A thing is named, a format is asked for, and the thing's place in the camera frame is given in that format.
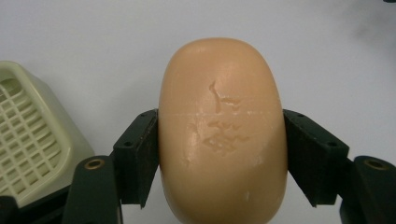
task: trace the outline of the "white surface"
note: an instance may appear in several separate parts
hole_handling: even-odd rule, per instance
[[[0,0],[0,60],[51,86],[96,154],[108,155],[141,112],[156,108],[172,54],[194,39],[247,41],[274,73],[283,107],[350,146],[349,158],[396,163],[396,4],[381,0]],[[311,208],[289,178],[271,223],[340,223]],[[125,223],[177,223],[157,174],[147,207]]]

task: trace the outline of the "black plastic part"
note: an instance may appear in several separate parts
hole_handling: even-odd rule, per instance
[[[146,205],[159,165],[157,110],[140,114],[114,145],[120,199],[123,204]]]
[[[11,223],[18,214],[18,205],[11,196],[0,197],[0,223]]]
[[[62,223],[122,223],[113,160],[108,156],[91,157],[78,164]]]
[[[59,224],[62,220],[68,187],[59,189],[50,195],[18,208],[15,200],[6,200],[11,197],[0,197],[0,214],[9,213],[8,218],[0,217],[0,224]]]
[[[386,161],[359,156],[352,170],[353,187],[367,223],[396,223],[396,168]]]
[[[284,109],[289,172],[312,206],[334,204],[348,146],[307,116]]]

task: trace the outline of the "soap bar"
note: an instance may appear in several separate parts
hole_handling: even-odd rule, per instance
[[[163,190],[182,223],[266,223],[283,200],[282,107],[260,53],[230,38],[179,49],[159,105]]]

